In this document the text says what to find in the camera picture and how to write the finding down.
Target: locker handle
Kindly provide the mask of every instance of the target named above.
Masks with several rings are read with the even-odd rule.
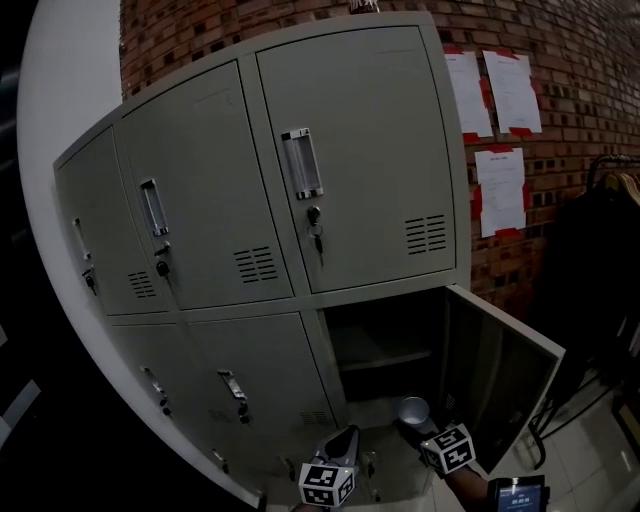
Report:
[[[238,381],[233,376],[233,372],[231,372],[229,370],[218,370],[218,375],[220,375],[220,377],[222,377],[222,379],[225,381],[225,383],[227,384],[227,386],[231,390],[231,393],[233,394],[234,397],[236,397],[236,398],[238,398],[240,400],[246,400],[247,399],[247,395],[245,395],[242,392],[242,389],[240,388],[240,384],[238,384]]]
[[[140,185],[140,188],[142,189],[147,201],[149,220],[153,224],[153,235],[166,235],[169,233],[169,226],[167,225],[167,219],[164,216],[164,210],[162,209],[162,202],[160,201],[160,194],[158,193],[156,180],[147,180]]]
[[[227,459],[225,459],[222,455],[220,455],[215,448],[211,448],[211,451],[213,452],[213,456],[222,465],[222,471],[224,472],[224,474],[228,475],[229,474],[229,463],[227,462]]]
[[[311,142],[311,130],[300,128],[282,134],[289,173],[297,199],[309,199],[324,194],[316,153]]]
[[[156,393],[159,393],[163,396],[163,398],[166,398],[167,395],[164,392],[164,388],[160,385],[160,383],[158,382],[158,379],[156,379],[156,376],[153,374],[153,372],[146,366],[141,366],[140,370],[149,378],[149,380],[151,381],[151,385],[153,386],[153,389],[156,390]]]
[[[80,218],[76,217],[71,221],[71,225],[73,226],[73,231],[76,234],[76,240],[78,245],[80,246],[80,252],[82,252],[82,259],[87,261],[91,259],[91,253],[87,249],[86,244],[84,243],[84,235],[82,234],[82,226],[80,225]]]

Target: locker vent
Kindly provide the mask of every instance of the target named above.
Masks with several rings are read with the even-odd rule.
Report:
[[[278,278],[269,247],[234,252],[233,256],[236,259],[243,283],[255,283]]]
[[[404,223],[409,255],[427,252],[427,236],[424,219],[411,219]]]
[[[447,401],[445,402],[444,406],[448,411],[453,411],[453,408],[455,407],[455,405],[456,405],[455,398],[453,398],[450,394],[447,393]]]
[[[153,289],[151,280],[146,272],[134,272],[133,274],[127,274],[133,293],[139,299],[146,299],[148,297],[155,297],[156,291]]]
[[[214,409],[209,409],[208,413],[209,413],[209,417],[213,421],[217,421],[219,423],[231,423],[231,420],[229,419],[229,416],[227,416],[222,411],[216,411]]]
[[[303,425],[329,425],[331,419],[322,411],[301,412],[300,418]]]
[[[429,252],[447,247],[447,230],[444,215],[427,217],[427,241]]]

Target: hanger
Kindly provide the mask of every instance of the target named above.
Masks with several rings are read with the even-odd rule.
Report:
[[[636,185],[636,181],[628,174],[621,173],[618,175],[618,182],[622,186],[623,190],[627,193],[629,198],[640,206],[640,191]]]
[[[602,178],[604,180],[604,188],[613,190],[615,192],[620,192],[620,182],[618,181],[618,176],[613,173],[605,174]]]

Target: metal cup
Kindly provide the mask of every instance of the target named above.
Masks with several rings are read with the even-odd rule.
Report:
[[[428,430],[429,404],[420,397],[410,396],[398,405],[398,417],[405,425],[426,434]]]

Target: locker door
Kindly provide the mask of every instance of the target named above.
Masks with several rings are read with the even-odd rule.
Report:
[[[463,421],[490,473],[529,423],[564,349],[498,308],[447,286],[441,405]]]
[[[235,62],[124,119],[155,249],[182,309],[291,296]]]
[[[189,324],[211,374],[233,373],[246,395],[249,429],[267,451],[308,456],[335,423],[297,313]],[[222,377],[219,386],[227,388]],[[230,389],[227,398],[238,408]]]
[[[56,182],[80,269],[93,267],[89,275],[106,314],[166,311],[131,218],[112,129],[74,155]]]
[[[117,347],[153,400],[162,409],[157,384],[178,428],[215,461],[212,449],[229,458],[234,444],[235,411],[189,351],[175,324],[114,327]]]
[[[258,65],[312,290],[453,268],[447,145],[418,29],[308,39],[258,54]],[[305,128],[310,137],[290,133]],[[295,183],[313,182],[314,167],[323,194],[298,199]]]

